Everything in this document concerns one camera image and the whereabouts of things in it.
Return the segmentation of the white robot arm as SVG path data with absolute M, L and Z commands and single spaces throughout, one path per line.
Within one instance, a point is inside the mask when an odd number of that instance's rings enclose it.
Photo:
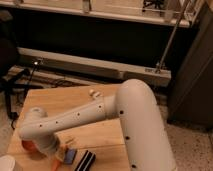
M 120 121 L 131 171 L 178 171 L 154 93 L 138 79 L 123 82 L 111 96 L 56 116 L 33 107 L 20 124 L 19 136 L 51 155 L 59 146 L 57 132 L 114 118 Z

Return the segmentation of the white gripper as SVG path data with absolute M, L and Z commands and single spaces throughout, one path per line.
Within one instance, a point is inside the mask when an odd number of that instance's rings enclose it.
M 59 160 L 65 158 L 65 151 L 71 148 L 73 139 L 65 141 L 62 146 L 58 137 L 52 137 L 44 141 L 42 152 L 47 156 L 55 156 Z

